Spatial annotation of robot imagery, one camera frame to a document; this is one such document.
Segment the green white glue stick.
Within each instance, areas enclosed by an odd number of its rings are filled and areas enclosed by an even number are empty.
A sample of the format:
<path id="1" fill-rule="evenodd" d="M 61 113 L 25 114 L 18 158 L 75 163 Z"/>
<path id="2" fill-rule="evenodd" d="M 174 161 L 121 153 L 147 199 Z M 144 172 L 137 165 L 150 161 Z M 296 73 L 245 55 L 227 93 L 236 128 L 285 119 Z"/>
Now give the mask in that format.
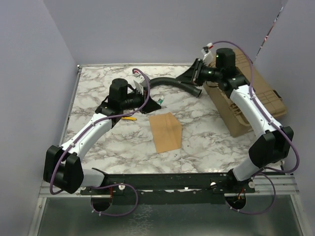
<path id="1" fill-rule="evenodd" d="M 162 96 L 157 102 L 158 102 L 158 104 L 162 104 L 163 103 L 163 101 L 164 101 L 164 97 Z"/>

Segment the brown kraft envelope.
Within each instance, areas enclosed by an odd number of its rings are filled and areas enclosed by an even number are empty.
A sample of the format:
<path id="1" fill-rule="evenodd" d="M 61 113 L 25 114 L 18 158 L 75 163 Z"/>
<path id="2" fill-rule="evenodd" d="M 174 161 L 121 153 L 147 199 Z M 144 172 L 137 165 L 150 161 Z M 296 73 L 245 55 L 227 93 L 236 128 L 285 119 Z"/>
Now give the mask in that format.
<path id="1" fill-rule="evenodd" d="M 182 125 L 172 113 L 150 116 L 149 122 L 157 153 L 181 148 Z"/>

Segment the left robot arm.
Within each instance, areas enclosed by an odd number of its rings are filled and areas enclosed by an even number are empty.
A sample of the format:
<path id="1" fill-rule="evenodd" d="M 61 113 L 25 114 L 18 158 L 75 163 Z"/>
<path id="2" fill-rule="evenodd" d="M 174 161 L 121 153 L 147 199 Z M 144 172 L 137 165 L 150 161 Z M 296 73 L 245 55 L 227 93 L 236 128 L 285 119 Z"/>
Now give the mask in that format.
<path id="1" fill-rule="evenodd" d="M 145 78 L 144 82 L 145 85 L 135 82 L 133 88 L 125 79 L 114 79 L 108 96 L 96 108 L 89 122 L 67 142 L 59 147 L 48 148 L 43 179 L 50 184 L 52 195 L 62 191 L 72 194 L 81 187 L 91 187 L 98 194 L 108 190 L 109 182 L 105 179 L 105 173 L 96 169 L 83 169 L 81 160 L 122 117 L 129 117 L 136 112 L 146 114 L 161 108 L 150 97 L 150 80 Z"/>

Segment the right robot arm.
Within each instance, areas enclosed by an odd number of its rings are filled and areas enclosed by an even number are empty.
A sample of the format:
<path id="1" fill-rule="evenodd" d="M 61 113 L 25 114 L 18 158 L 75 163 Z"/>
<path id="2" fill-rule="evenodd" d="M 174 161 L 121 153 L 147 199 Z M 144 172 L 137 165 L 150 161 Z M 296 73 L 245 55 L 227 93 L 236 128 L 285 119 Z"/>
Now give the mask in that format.
<path id="1" fill-rule="evenodd" d="M 203 51 L 204 58 L 196 59 L 176 79 L 196 87 L 206 82 L 216 83 L 251 125 L 256 141 L 250 147 L 246 160 L 230 170 L 231 177 L 226 180 L 227 189 L 238 192 L 245 180 L 288 156 L 294 132 L 291 127 L 284 127 L 274 119 L 256 97 L 248 79 L 236 66 L 236 55 L 232 49 L 219 48 L 214 56 L 207 48 Z"/>

